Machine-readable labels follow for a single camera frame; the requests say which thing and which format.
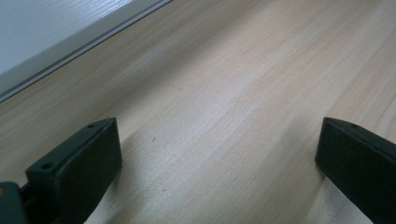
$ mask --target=table surface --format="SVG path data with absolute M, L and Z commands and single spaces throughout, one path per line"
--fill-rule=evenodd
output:
M 370 223 L 314 157 L 323 117 L 396 142 L 395 11 L 174 0 L 0 104 L 1 180 L 110 116 L 123 168 L 87 223 Z

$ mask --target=light wood grain surface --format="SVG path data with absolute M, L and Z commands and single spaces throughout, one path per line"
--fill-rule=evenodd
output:
M 174 0 L 0 104 L 0 177 L 117 117 L 88 223 L 370 223 L 316 168 L 323 117 L 396 142 L 396 1 Z

